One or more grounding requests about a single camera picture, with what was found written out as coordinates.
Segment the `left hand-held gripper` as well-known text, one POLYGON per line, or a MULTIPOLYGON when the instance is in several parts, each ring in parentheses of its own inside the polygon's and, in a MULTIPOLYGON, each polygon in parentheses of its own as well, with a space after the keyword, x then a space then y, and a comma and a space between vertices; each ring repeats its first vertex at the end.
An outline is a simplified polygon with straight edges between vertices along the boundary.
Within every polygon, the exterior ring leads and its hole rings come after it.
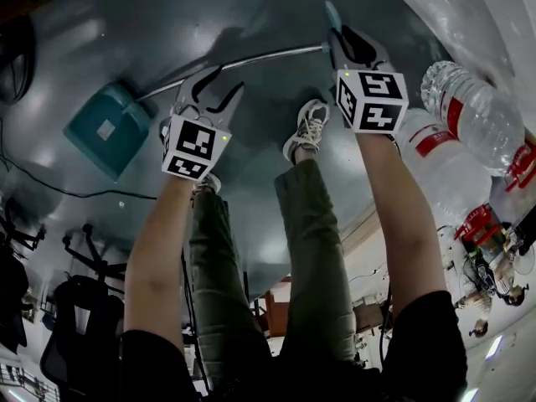
POLYGON ((203 68, 180 85, 170 117, 161 125, 163 172, 200 181, 229 145, 232 138, 229 124, 244 94, 245 84, 237 84, 217 107, 199 104, 201 92, 222 69, 222 65, 203 68))

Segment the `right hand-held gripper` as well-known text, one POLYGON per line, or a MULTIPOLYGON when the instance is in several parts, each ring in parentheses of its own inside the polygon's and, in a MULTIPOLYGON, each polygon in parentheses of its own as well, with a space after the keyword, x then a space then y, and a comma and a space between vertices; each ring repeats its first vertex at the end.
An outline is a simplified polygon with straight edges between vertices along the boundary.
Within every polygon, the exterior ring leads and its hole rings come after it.
POLYGON ((327 34, 335 105, 353 132, 394 135, 409 106, 404 75, 394 70, 387 51, 372 37, 348 25, 341 33, 330 28, 327 34))

